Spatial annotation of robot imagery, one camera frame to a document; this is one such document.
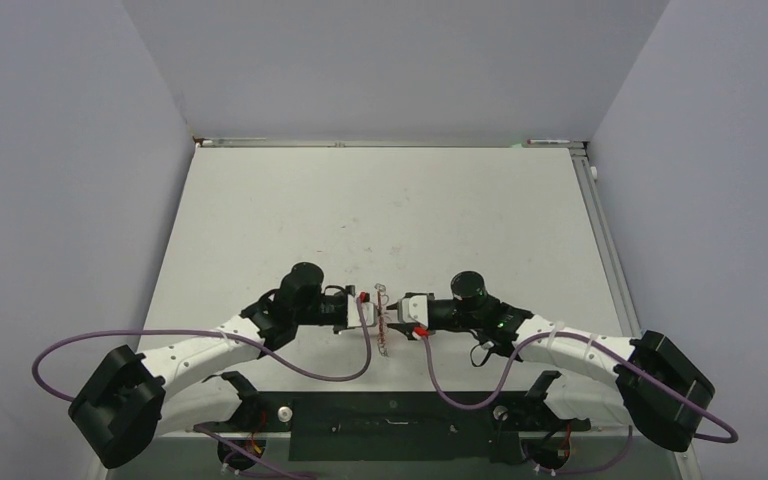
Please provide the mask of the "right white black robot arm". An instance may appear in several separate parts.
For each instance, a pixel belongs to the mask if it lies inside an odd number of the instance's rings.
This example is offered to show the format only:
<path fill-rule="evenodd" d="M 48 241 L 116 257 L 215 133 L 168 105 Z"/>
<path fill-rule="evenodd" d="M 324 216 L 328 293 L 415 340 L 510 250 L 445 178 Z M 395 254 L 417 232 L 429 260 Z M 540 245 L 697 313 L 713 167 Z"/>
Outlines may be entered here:
<path fill-rule="evenodd" d="M 509 363 L 556 367 L 603 385 L 601 391 L 543 389 L 527 397 L 525 414 L 539 428 L 589 420 L 635 428 L 656 445 L 686 451 L 715 395 L 712 382 L 666 335 L 609 336 L 569 327 L 493 295 L 475 271 L 455 275 L 451 298 L 405 296 L 396 305 L 407 335 L 469 333 Z"/>

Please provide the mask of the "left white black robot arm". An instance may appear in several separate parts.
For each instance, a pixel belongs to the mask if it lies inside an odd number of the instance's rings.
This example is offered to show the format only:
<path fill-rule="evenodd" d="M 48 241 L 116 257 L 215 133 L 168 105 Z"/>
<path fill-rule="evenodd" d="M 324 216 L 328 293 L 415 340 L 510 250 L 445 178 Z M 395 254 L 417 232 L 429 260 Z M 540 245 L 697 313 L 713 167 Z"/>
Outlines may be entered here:
<path fill-rule="evenodd" d="M 320 267 L 298 263 L 277 288 L 213 329 L 167 329 L 178 342 L 142 352 L 127 345 L 111 350 L 71 401 L 70 419 L 108 469 L 135 459 L 169 432 L 211 422 L 249 428 L 258 403 L 231 367 L 276 357 L 302 326 L 359 328 L 371 340 L 375 305 L 369 294 L 352 285 L 328 294 L 323 281 Z"/>

